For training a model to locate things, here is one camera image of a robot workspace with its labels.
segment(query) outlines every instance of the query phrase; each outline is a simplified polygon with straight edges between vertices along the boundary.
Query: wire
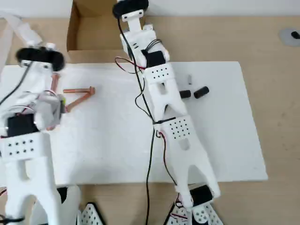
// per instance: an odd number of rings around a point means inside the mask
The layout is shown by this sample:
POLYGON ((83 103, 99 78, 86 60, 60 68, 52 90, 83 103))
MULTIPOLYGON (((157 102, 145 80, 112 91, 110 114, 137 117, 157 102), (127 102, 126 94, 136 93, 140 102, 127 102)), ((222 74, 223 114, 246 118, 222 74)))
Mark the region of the wire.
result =
POLYGON ((6 96, 0 101, 0 105, 2 105, 2 103, 5 102, 6 99, 8 99, 12 94, 14 94, 16 90, 18 90, 18 88, 19 88, 19 87, 21 86, 21 84, 23 83, 23 81, 24 81, 26 75, 28 74, 28 71, 29 71, 29 69, 30 69, 32 63, 33 63, 33 61, 27 66, 27 68, 26 68, 25 72, 23 73, 23 76, 22 76, 22 78, 20 79, 20 81, 19 81, 19 83, 17 84, 17 86, 16 86, 16 87, 15 87, 8 95, 6 95, 6 96))
MULTIPOLYGON (((130 61, 130 60, 125 59, 125 58, 122 58, 122 57, 120 57, 120 56, 117 56, 117 57, 114 58, 115 63, 117 63, 117 59, 119 59, 119 60, 124 60, 124 61, 126 61, 126 62, 131 63, 132 65, 135 65, 133 61, 130 61)), ((141 66, 139 66, 139 65, 136 65, 136 66, 137 66, 138 68, 140 68, 140 69, 146 69, 145 67, 141 67, 141 66)))
POLYGON ((149 174, 150 174, 151 163, 152 163, 152 153, 153 153, 154 134, 155 134, 155 129, 153 128, 152 139, 151 139, 151 147, 150 147, 149 166, 148 166, 148 172, 147 172, 147 178, 146 178, 146 190, 147 190, 147 215, 146 215, 146 222, 145 222, 145 225, 148 225, 149 211, 150 211, 149 174))
MULTIPOLYGON (((118 20, 118 27, 119 27, 120 33, 121 33, 121 35, 122 35, 124 41, 126 42, 126 45, 127 45, 127 48, 128 48, 128 54, 129 54, 129 57, 132 58, 133 63, 134 63, 134 66, 135 66, 135 74, 136 74, 137 82, 138 82, 138 84, 139 84, 139 87, 140 87, 141 92, 143 92, 142 84, 141 84, 139 75, 138 75, 138 73, 137 73, 137 66, 136 66, 135 56, 134 56, 134 54, 133 54, 133 52, 132 52, 132 49, 131 49, 131 47, 130 47, 130 45, 129 45, 129 43, 128 43, 128 41, 127 41, 125 35, 124 35, 124 32, 123 32, 122 28, 121 28, 120 18, 118 18, 117 20, 118 20)), ((147 103, 147 101, 146 101, 146 98, 145 98, 144 94, 142 94, 142 98, 143 98, 143 101, 144 101, 145 106, 146 106, 146 108, 147 108, 148 115, 149 115, 150 118, 152 119, 152 122, 154 122, 154 119, 153 119, 153 117, 152 117, 151 111, 150 111, 150 109, 149 109, 149 106, 148 106, 148 103, 147 103)))
POLYGON ((6 189, 2 190, 2 191, 0 192, 0 197, 1 197, 2 195, 4 195, 5 192, 6 192, 6 189))
POLYGON ((162 43, 162 40, 160 39, 154 39, 153 41, 151 41, 148 46, 146 47, 146 51, 148 52, 154 45, 158 44, 158 43, 162 43))
POLYGON ((152 118, 150 117, 150 115, 149 115, 144 109, 142 109, 142 108, 138 105, 138 103, 137 103, 137 99, 138 99, 138 98, 144 93, 144 91, 145 91, 145 79, 144 79, 144 78, 143 78, 143 81, 144 81, 144 85, 143 85, 142 91, 141 91, 141 93, 140 93, 138 96, 135 97, 135 105, 136 105, 136 107, 138 107, 140 110, 144 111, 144 113, 146 113, 147 116, 148 116, 150 119, 152 119, 152 118))
POLYGON ((0 224, 8 224, 8 223, 19 223, 19 222, 22 222, 25 218, 22 217, 22 218, 17 218, 17 219, 11 219, 11 218, 6 218, 4 215, 0 214, 0 224))
POLYGON ((165 153, 166 153, 166 139, 165 139, 165 135, 162 133, 162 132, 159 132, 160 136, 163 138, 164 140, 164 165, 165 165, 165 170, 167 170, 167 173, 169 174, 169 176, 171 177, 173 183, 175 185, 177 185, 176 181, 174 180, 174 178, 172 177, 172 175, 170 174, 169 170, 168 170, 168 167, 167 167, 167 163, 166 163, 166 160, 165 160, 165 153))

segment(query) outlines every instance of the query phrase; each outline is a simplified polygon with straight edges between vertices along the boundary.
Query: perforated plate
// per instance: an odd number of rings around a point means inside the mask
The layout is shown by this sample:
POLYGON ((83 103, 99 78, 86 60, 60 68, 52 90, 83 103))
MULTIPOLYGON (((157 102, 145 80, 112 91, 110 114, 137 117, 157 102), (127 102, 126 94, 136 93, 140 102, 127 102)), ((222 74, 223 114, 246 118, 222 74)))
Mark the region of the perforated plate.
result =
MULTIPOLYGON (((172 214, 177 214, 179 216, 185 217, 187 211, 185 208, 178 208, 174 206, 174 209, 171 212, 172 214)), ((211 204, 206 203, 193 208, 194 219, 198 224, 205 224, 208 222, 209 225, 223 225, 223 222, 220 220, 219 216, 214 211, 211 204)), ((166 225, 188 225, 188 221, 185 218, 180 218, 176 216, 170 216, 166 225)))
POLYGON ((170 63, 145 69, 148 83, 163 83, 167 79, 174 78, 174 71, 170 63))
POLYGON ((105 225, 92 203, 86 205, 81 214, 82 225, 105 225))
POLYGON ((5 161, 17 161, 47 155, 50 149, 50 137, 46 133, 35 132, 1 139, 2 158, 5 161))

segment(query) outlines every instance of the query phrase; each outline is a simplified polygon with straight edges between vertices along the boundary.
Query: white wall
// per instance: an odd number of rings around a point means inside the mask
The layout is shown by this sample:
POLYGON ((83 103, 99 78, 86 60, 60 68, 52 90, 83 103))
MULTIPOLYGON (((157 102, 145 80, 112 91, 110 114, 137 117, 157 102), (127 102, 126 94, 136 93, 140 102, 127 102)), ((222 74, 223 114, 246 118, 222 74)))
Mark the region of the white wall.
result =
MULTIPOLYGON (((0 10, 23 17, 68 17, 71 5, 72 0, 0 0, 0 10)), ((148 14, 300 15, 300 0, 150 0, 148 14)))

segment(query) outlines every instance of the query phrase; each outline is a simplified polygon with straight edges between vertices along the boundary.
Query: black mount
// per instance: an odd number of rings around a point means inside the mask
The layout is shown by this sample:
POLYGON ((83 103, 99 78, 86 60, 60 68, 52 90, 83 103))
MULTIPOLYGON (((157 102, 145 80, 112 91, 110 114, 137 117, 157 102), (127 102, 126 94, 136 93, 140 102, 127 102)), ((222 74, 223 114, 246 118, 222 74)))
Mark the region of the black mount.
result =
POLYGON ((15 57, 19 63, 21 63, 22 60, 51 63, 54 72, 62 70, 65 66, 63 54, 51 49, 46 49, 45 47, 21 48, 17 51, 15 57))
POLYGON ((126 13, 131 13, 137 10, 143 9, 147 10, 149 6, 148 0, 123 0, 119 1, 112 8, 112 14, 116 19, 119 19, 122 15, 126 13))

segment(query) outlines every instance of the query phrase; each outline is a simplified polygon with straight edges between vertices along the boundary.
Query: metal base plate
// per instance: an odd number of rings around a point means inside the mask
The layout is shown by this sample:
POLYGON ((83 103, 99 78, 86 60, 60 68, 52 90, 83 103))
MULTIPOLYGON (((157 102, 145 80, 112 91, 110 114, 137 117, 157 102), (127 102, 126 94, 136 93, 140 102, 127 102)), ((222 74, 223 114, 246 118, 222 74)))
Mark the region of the metal base plate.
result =
POLYGON ((88 203, 81 214, 82 225, 105 225, 94 204, 88 203))

